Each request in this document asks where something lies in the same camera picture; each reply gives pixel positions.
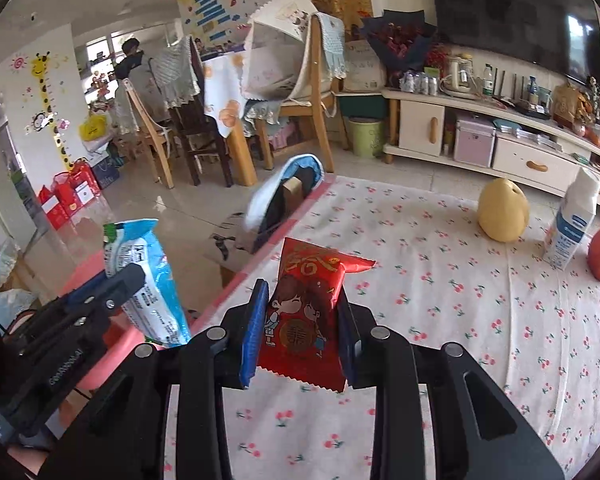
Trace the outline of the red wedding candy packet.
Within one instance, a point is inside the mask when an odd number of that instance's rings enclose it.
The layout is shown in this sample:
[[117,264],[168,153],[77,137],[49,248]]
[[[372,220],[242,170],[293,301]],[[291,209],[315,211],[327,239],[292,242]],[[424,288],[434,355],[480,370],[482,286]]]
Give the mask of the red wedding candy packet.
[[336,392],[346,385],[338,356],[336,304],[348,273],[373,260],[287,237],[265,310],[259,366]]

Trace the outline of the light blue wipes packet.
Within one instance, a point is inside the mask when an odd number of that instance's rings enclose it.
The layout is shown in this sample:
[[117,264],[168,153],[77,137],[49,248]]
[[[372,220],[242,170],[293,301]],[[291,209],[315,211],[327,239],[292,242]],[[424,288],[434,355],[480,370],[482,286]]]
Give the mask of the light blue wipes packet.
[[104,266],[107,276],[136,264],[144,284],[122,310],[146,339],[164,348],[188,344],[192,335],[178,298],[172,269],[157,235],[157,219],[136,219],[104,225]]

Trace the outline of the pink trash bin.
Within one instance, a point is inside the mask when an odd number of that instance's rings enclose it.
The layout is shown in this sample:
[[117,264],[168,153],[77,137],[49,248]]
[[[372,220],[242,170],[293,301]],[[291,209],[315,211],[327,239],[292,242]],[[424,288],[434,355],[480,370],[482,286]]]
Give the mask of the pink trash bin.
[[[76,266],[68,281],[59,289],[58,295],[73,292],[104,270],[104,251],[99,249]],[[136,346],[146,342],[145,335],[136,328],[129,317],[118,309],[107,318],[107,325],[100,323],[98,360],[78,383],[81,390],[96,390],[124,361]]]

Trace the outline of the small stool with cushion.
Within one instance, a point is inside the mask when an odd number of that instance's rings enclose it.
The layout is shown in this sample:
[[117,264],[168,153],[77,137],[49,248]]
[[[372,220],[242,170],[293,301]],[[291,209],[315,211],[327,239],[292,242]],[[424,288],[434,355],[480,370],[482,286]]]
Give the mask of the small stool with cushion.
[[241,211],[230,214],[204,242],[204,256],[237,273],[324,180],[314,154],[294,155],[277,169]]

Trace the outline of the cherry print tablecloth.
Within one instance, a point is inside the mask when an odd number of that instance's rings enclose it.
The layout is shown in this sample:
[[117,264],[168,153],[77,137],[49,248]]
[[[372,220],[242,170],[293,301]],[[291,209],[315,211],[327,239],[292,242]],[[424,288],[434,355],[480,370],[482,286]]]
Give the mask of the cherry print tablecloth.
[[[579,250],[542,258],[550,219],[513,243],[479,229],[471,200],[337,178],[290,236],[375,261],[343,288],[415,344],[462,344],[573,478],[600,447],[600,282]],[[224,394],[237,479],[365,479],[373,390],[336,393],[258,370]]]

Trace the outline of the yellow pear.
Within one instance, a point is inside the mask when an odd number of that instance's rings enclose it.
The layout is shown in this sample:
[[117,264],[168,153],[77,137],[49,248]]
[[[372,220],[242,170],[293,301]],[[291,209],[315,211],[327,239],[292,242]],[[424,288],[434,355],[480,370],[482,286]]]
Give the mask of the yellow pear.
[[529,222],[529,203],[514,182],[497,178],[487,184],[479,197],[478,225],[492,240],[510,243],[518,240]]

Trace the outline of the dark wooden chair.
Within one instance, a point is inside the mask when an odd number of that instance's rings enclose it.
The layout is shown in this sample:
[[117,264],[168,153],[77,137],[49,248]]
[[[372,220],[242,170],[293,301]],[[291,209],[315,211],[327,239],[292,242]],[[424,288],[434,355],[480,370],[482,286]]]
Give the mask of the dark wooden chair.
[[192,36],[184,36],[148,61],[152,78],[181,141],[194,185],[200,185],[202,156],[215,156],[225,185],[234,184],[226,142],[204,108],[204,66]]

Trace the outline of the green waste basket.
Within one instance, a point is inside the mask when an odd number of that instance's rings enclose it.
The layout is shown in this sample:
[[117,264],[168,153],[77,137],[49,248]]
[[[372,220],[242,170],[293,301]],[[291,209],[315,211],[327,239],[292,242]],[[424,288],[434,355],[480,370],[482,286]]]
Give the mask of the green waste basket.
[[382,120],[350,117],[348,127],[353,153],[356,156],[377,158],[381,155],[385,144],[385,123]]

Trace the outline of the light wooden chair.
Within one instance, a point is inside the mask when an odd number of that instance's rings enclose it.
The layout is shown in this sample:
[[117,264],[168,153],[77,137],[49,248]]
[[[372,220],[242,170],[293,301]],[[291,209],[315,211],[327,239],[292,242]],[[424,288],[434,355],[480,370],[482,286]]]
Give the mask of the light wooden chair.
[[152,119],[129,78],[122,81],[122,84],[130,101],[132,114],[140,118],[138,134],[145,145],[151,174],[156,182],[162,182],[166,188],[172,190],[174,181],[170,166],[171,130]]

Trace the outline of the pink storage box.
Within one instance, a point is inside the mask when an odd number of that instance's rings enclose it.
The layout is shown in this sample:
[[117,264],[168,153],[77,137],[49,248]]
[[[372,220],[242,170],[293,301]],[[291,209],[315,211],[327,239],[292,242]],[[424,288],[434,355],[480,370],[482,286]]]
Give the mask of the pink storage box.
[[495,148],[493,122],[475,114],[457,114],[454,160],[472,166],[491,166]]

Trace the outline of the white tv cabinet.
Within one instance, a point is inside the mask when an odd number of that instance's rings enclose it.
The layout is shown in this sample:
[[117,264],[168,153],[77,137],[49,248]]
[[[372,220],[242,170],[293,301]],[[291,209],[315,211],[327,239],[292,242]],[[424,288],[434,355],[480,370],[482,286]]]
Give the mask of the white tv cabinet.
[[[563,196],[580,168],[600,178],[592,162],[600,148],[550,120],[531,119],[478,100],[426,96],[385,89],[389,104],[389,134],[384,146],[388,162],[394,156],[502,177]],[[493,122],[495,148],[491,166],[454,160],[457,114],[475,114]],[[600,205],[600,194],[597,203]]]

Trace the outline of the white milk bottle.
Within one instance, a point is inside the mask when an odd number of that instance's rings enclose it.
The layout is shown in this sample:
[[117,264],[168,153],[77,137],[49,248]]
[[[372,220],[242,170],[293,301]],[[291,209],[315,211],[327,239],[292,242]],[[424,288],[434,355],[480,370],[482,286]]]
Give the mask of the white milk bottle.
[[600,194],[600,178],[581,168],[567,188],[556,216],[546,233],[543,260],[565,270],[592,224]]

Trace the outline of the dining table with cloth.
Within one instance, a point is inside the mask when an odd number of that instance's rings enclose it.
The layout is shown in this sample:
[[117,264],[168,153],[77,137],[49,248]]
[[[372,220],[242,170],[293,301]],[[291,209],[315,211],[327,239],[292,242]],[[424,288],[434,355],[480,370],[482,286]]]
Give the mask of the dining table with cloth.
[[216,120],[233,163],[235,182],[253,186],[258,182],[242,118],[247,100],[242,95],[245,52],[227,52],[202,62],[204,108]]

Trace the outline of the wooden chair with cloth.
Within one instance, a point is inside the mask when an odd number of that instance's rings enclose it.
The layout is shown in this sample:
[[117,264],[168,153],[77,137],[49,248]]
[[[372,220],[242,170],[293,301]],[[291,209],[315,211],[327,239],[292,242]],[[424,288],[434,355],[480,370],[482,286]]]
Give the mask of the wooden chair with cloth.
[[317,11],[311,0],[270,0],[249,18],[242,95],[244,118],[260,141],[265,167],[273,167],[268,125],[280,118],[309,118],[332,174],[325,119],[337,114],[338,82],[347,77],[344,26]]

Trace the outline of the person in grey jacket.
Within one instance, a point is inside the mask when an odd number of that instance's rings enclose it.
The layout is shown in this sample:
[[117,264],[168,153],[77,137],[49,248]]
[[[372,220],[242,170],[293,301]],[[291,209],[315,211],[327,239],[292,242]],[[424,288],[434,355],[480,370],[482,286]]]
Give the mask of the person in grey jacket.
[[132,37],[125,40],[122,44],[123,60],[114,68],[114,74],[117,77],[118,88],[114,92],[114,111],[116,112],[116,121],[122,134],[137,132],[138,119],[135,110],[126,93],[124,82],[128,80],[143,106],[149,115],[154,114],[154,88],[147,65],[143,62],[144,51],[140,48],[140,42]]

